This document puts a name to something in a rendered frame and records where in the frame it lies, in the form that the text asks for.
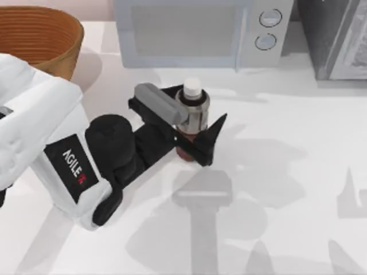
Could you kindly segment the clear bottle with white cap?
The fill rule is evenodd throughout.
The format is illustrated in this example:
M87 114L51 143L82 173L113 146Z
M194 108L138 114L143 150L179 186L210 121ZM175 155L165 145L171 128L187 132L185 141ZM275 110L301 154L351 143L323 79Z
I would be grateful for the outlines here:
M188 119L177 126L177 130L191 142L208 127L210 97L202 88L198 78L187 78L183 88L176 94L175 99L189 113Z

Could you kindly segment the microwave oven glass door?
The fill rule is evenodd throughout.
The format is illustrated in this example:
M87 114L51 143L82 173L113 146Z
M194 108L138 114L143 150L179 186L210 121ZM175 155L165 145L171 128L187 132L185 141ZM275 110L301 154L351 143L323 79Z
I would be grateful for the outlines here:
M247 0L113 0L126 68L238 68Z

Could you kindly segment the pale microwave oven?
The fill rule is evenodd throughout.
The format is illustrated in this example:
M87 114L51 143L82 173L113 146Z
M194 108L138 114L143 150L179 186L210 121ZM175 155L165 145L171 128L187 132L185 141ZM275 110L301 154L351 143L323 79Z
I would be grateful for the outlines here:
M275 66L281 56L284 39L292 11L294 0L247 0L247 26L241 52L241 69L266 68ZM282 21L275 27L264 27L259 23L263 11L278 9L283 14ZM268 51L256 48L257 36L271 33L277 37L276 46Z

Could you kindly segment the round microwave knob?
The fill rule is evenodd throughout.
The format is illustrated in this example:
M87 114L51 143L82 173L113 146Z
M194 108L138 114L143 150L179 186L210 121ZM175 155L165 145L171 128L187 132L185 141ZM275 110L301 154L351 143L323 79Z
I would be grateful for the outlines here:
M266 33L260 36L257 36L255 39L255 46L257 49L261 51L268 51L273 49L277 44L277 37L271 33Z
M280 24L283 14L278 9L263 11L259 16L259 23L265 28L273 28Z

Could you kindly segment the brown ribbed basket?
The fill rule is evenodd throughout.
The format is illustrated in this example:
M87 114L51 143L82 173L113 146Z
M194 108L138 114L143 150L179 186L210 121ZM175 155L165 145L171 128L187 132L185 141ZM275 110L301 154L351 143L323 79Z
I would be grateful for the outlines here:
M70 80L84 28L74 16L43 6L0 6L0 53Z

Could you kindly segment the grey cabinet with dark inside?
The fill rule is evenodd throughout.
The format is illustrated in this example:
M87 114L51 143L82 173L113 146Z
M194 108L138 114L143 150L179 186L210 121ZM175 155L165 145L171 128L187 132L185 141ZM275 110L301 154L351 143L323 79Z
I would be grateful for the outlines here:
M367 0L297 0L318 80L367 80Z

